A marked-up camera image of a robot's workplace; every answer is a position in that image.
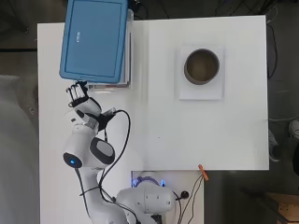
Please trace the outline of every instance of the table surface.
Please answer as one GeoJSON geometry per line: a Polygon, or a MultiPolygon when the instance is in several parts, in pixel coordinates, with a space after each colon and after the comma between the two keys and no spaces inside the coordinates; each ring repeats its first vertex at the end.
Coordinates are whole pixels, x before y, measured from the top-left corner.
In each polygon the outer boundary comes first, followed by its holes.
{"type": "MultiPolygon", "coordinates": [[[[63,31],[63,23],[38,24],[42,224],[89,220],[78,196],[76,175],[62,159],[65,140],[72,131],[64,117],[69,111],[64,93],[72,81],[59,77],[63,31]]],[[[126,152],[104,183],[110,194],[131,187],[132,171],[196,170],[198,163],[207,169],[268,168],[264,17],[135,21],[134,58],[130,90],[91,95],[104,111],[121,108],[132,118],[126,152]],[[222,101],[180,102],[176,98],[175,48],[188,39],[188,44],[210,40],[209,44],[219,41],[225,47],[222,101]],[[196,114],[202,119],[194,121],[196,114]],[[189,133],[194,127],[200,127],[198,133],[189,133]]],[[[126,130],[127,119],[121,115],[107,127],[117,154],[126,130]]],[[[185,181],[192,188],[194,176],[178,176],[178,183],[185,181]]],[[[197,214],[201,215],[198,223],[203,223],[203,206],[198,211],[202,211],[197,214]]]]}

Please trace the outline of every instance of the floor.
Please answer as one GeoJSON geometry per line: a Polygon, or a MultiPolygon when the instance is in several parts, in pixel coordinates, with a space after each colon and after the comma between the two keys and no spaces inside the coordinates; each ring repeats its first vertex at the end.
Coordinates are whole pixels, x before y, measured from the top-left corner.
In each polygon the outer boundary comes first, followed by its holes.
{"type": "MultiPolygon", "coordinates": [[[[257,11],[263,0],[243,1],[218,0],[141,0],[146,7],[136,13],[139,19],[150,20],[178,18],[199,18],[212,16],[234,16],[251,14],[250,8],[257,11]]],[[[16,30],[6,31],[7,26],[0,22],[0,74],[18,76],[18,100],[38,132],[37,99],[37,55],[36,52],[4,53],[1,49],[36,48],[36,24],[41,22],[63,22],[65,0],[10,0],[15,6],[18,18],[29,27],[29,33],[16,30]]],[[[7,0],[0,0],[0,8],[8,7],[7,0]]],[[[275,74],[268,80],[269,118],[282,119],[299,114],[299,4],[289,0],[279,1],[278,14],[273,8],[268,20],[275,31],[278,47],[278,66],[275,74]]],[[[268,64],[270,72],[275,61],[274,41],[271,30],[267,30],[268,64]]],[[[292,171],[292,153],[297,145],[288,136],[288,123],[269,123],[282,154],[282,161],[270,161],[270,171],[261,172],[208,172],[210,181],[205,189],[206,224],[214,223],[276,223],[276,218],[264,207],[241,192],[247,188],[252,191],[269,191],[299,195],[299,176],[292,171]]]]}

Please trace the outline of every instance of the cable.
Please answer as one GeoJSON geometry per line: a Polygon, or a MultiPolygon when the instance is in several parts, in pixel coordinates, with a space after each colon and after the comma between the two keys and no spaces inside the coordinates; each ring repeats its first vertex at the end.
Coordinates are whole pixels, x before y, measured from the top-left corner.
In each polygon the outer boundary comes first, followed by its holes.
{"type": "Polygon", "coordinates": [[[137,16],[137,15],[134,15],[134,17],[136,17],[136,18],[140,19],[141,21],[143,21],[143,19],[141,17],[137,16]]]}
{"type": "Polygon", "coordinates": [[[160,2],[160,5],[161,5],[161,7],[162,7],[164,13],[166,14],[167,18],[169,19],[169,15],[168,15],[168,13],[167,13],[167,11],[166,11],[166,8],[165,8],[165,5],[164,5],[163,0],[159,0],[159,2],[160,2]]]}
{"type": "Polygon", "coordinates": [[[174,194],[176,195],[177,199],[178,199],[178,205],[179,205],[179,216],[178,216],[178,224],[180,221],[180,217],[181,217],[181,203],[180,203],[180,199],[179,196],[174,192],[174,194]]]}
{"type": "Polygon", "coordinates": [[[253,13],[253,15],[255,15],[255,13],[254,13],[254,11],[253,11],[253,9],[254,8],[256,8],[256,6],[258,5],[260,3],[260,0],[257,0],[257,2],[253,5],[253,7],[251,8],[251,10],[249,10],[248,11],[248,13],[246,14],[246,15],[249,15],[250,14],[250,12],[252,12],[253,13]]]}
{"type": "Polygon", "coordinates": [[[80,183],[80,186],[81,186],[81,191],[82,191],[82,195],[83,195],[83,201],[84,201],[85,209],[86,209],[87,215],[89,216],[90,214],[88,213],[88,207],[87,207],[86,198],[85,198],[85,195],[84,195],[84,188],[83,188],[83,184],[82,184],[81,174],[80,174],[80,171],[78,170],[78,168],[75,168],[75,171],[76,171],[76,174],[78,176],[78,182],[80,183]]]}
{"type": "Polygon", "coordinates": [[[104,136],[105,136],[105,142],[108,142],[108,135],[106,129],[104,129],[104,136]]]}
{"type": "Polygon", "coordinates": [[[99,184],[98,184],[98,188],[100,189],[100,193],[101,193],[101,196],[103,198],[103,200],[107,203],[114,203],[116,204],[118,207],[132,213],[136,219],[136,223],[139,223],[139,220],[137,218],[137,215],[135,214],[135,212],[129,208],[128,206],[124,205],[124,204],[121,204],[121,203],[117,203],[117,202],[113,202],[112,198],[106,193],[106,191],[103,189],[102,185],[103,185],[103,181],[105,179],[105,177],[107,176],[107,174],[111,171],[111,169],[116,165],[116,163],[118,163],[118,161],[121,159],[126,147],[127,147],[127,144],[128,144],[128,140],[129,140],[129,136],[130,136],[130,131],[131,131],[131,119],[130,119],[130,115],[125,111],[125,110],[117,110],[115,112],[115,114],[118,114],[118,113],[124,113],[127,118],[128,118],[128,121],[129,121],[129,124],[128,124],[128,132],[127,132],[127,136],[125,138],[125,142],[124,142],[124,145],[123,145],[123,148],[122,148],[122,151],[121,151],[121,154],[120,156],[113,162],[113,164],[109,167],[109,169],[104,173],[105,170],[103,170],[103,173],[101,175],[101,179],[99,181],[99,184]],[[105,198],[104,196],[104,193],[107,195],[107,197],[112,201],[109,201],[105,198]]]}
{"type": "Polygon", "coordinates": [[[242,0],[241,2],[240,2],[240,4],[238,5],[238,7],[230,14],[230,16],[233,16],[234,15],[234,13],[244,4],[244,2],[245,2],[246,0],[242,0]]]}
{"type": "Polygon", "coordinates": [[[268,120],[273,121],[273,122],[280,122],[280,121],[291,121],[291,120],[298,119],[298,118],[299,118],[299,116],[289,118],[289,119],[268,119],[268,120]]]}
{"type": "Polygon", "coordinates": [[[144,4],[142,4],[141,2],[139,2],[139,5],[140,6],[142,6],[144,9],[146,9],[146,19],[148,19],[149,18],[149,11],[148,11],[148,8],[144,5],[144,4]]]}
{"type": "Polygon", "coordinates": [[[215,8],[215,11],[214,11],[214,17],[217,16],[217,10],[221,7],[221,0],[218,1],[218,4],[217,4],[217,7],[215,8]]]}
{"type": "Polygon", "coordinates": [[[194,193],[193,202],[192,202],[192,217],[190,218],[188,224],[190,224],[191,221],[193,220],[193,217],[194,217],[194,202],[195,202],[195,198],[196,198],[197,191],[200,189],[200,186],[201,186],[201,184],[202,184],[203,179],[204,179],[204,178],[202,177],[201,180],[200,180],[200,182],[199,182],[199,186],[198,186],[196,192],[194,193]]]}
{"type": "Polygon", "coordinates": [[[276,58],[273,71],[272,71],[271,75],[268,77],[268,79],[271,79],[273,77],[275,71],[277,70],[277,66],[278,66],[278,47],[277,47],[277,41],[275,39],[275,33],[274,33],[273,27],[269,24],[267,24],[267,26],[270,27],[270,29],[272,31],[273,42],[274,42],[274,50],[275,50],[275,58],[276,58]]]}
{"type": "Polygon", "coordinates": [[[278,8],[277,7],[271,7],[270,15],[271,15],[271,12],[272,12],[272,8],[274,8],[276,10],[276,14],[271,20],[268,20],[267,23],[270,23],[270,22],[274,21],[278,16],[278,8]]]}
{"type": "Polygon", "coordinates": [[[102,184],[103,184],[103,181],[104,181],[104,178],[107,176],[107,174],[111,171],[111,169],[116,165],[116,163],[118,163],[118,161],[121,159],[126,147],[127,147],[127,144],[128,144],[128,140],[129,140],[129,136],[130,136],[130,131],[131,131],[131,119],[130,119],[130,116],[129,114],[124,111],[124,110],[117,110],[115,112],[115,114],[118,114],[118,113],[124,113],[127,118],[128,118],[128,121],[129,121],[129,125],[128,125],[128,131],[127,131],[127,136],[125,138],[125,142],[124,142],[124,145],[123,145],[123,148],[122,148],[122,151],[121,151],[121,154],[120,156],[113,162],[113,164],[109,167],[109,169],[102,175],[101,179],[100,179],[100,182],[99,182],[99,186],[101,188],[102,184]]]}
{"type": "Polygon", "coordinates": [[[194,185],[193,185],[191,196],[190,196],[189,200],[187,201],[186,206],[185,206],[185,208],[184,208],[184,210],[183,210],[183,212],[182,212],[182,214],[181,214],[179,224],[181,223],[181,221],[182,221],[182,219],[183,219],[183,217],[184,217],[184,214],[185,214],[185,212],[186,212],[186,209],[187,209],[187,207],[188,207],[188,204],[189,204],[189,202],[190,202],[190,200],[191,200],[191,198],[192,198],[192,196],[193,196],[193,192],[194,192],[195,186],[196,186],[198,180],[199,180],[201,177],[203,177],[203,176],[200,175],[200,176],[196,179],[196,181],[195,181],[195,183],[194,183],[194,185]]]}

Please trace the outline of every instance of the brown bowl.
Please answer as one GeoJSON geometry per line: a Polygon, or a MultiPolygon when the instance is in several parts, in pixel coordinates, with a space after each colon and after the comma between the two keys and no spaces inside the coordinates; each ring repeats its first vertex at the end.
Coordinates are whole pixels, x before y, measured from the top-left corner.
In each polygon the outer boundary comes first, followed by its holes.
{"type": "Polygon", "coordinates": [[[219,59],[209,49],[197,49],[192,52],[185,63],[185,77],[195,85],[204,85],[219,72],[219,59]]]}

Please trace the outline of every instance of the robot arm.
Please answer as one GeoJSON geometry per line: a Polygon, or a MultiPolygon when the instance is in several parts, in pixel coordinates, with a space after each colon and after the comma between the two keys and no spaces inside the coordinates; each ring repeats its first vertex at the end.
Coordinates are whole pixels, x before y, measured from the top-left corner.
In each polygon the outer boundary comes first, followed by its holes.
{"type": "Polygon", "coordinates": [[[97,174],[113,163],[115,151],[96,135],[116,112],[111,109],[102,114],[101,106],[88,96],[85,84],[77,82],[66,90],[73,107],[70,120],[75,126],[65,144],[64,161],[76,169],[87,213],[93,224],[155,224],[148,214],[172,209],[175,200],[171,189],[146,181],[137,188],[121,190],[112,203],[105,202],[97,190],[97,174]]]}

